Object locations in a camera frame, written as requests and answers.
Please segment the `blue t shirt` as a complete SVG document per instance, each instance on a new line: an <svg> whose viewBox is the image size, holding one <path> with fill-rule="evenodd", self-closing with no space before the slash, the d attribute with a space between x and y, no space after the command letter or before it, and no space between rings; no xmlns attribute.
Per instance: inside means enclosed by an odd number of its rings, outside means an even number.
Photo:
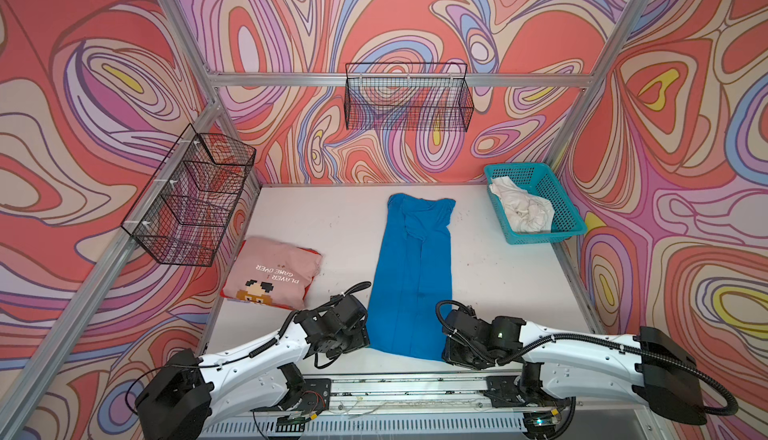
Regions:
<svg viewBox="0 0 768 440"><path fill-rule="evenodd" d="M452 298L450 222L456 201L390 196L368 304L370 346L439 361L445 345L435 308Z"/></svg>

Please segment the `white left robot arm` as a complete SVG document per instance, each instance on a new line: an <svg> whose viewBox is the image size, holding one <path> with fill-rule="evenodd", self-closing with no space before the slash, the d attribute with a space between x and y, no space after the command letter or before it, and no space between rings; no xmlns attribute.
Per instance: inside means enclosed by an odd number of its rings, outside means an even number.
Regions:
<svg viewBox="0 0 768 440"><path fill-rule="evenodd" d="M152 379L125 394L129 411L146 439L196 439L218 422L251 410L289 411L305 394L299 368L310 358L322 369L370 344L368 312L357 293L359 282L315 309L293 310L276 331L229 350L198 356L190 349L152 369Z"/></svg>

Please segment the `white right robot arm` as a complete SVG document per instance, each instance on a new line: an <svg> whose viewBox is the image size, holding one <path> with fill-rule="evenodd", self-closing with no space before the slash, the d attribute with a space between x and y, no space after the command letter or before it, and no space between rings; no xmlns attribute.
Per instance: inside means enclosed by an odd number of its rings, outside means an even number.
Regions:
<svg viewBox="0 0 768 440"><path fill-rule="evenodd" d="M446 337L446 363L475 371L519 365L516 375L488 380L484 394L495 407L571 409L580 398L597 398L643 405L693 426L739 410L725 386L654 327L643 326L635 335L597 335L519 317L487 322L455 300L438 302L435 314Z"/></svg>

